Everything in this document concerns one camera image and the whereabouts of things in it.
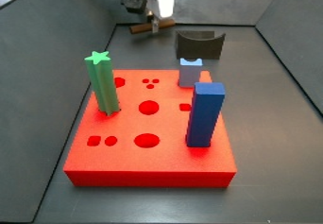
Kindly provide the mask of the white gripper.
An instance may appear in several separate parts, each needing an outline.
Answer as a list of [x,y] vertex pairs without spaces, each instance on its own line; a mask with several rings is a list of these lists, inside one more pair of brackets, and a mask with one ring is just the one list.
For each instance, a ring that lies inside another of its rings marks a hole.
[[159,19],[171,18],[173,15],[173,0],[148,0],[148,9],[147,23],[151,23],[151,32],[157,33]]

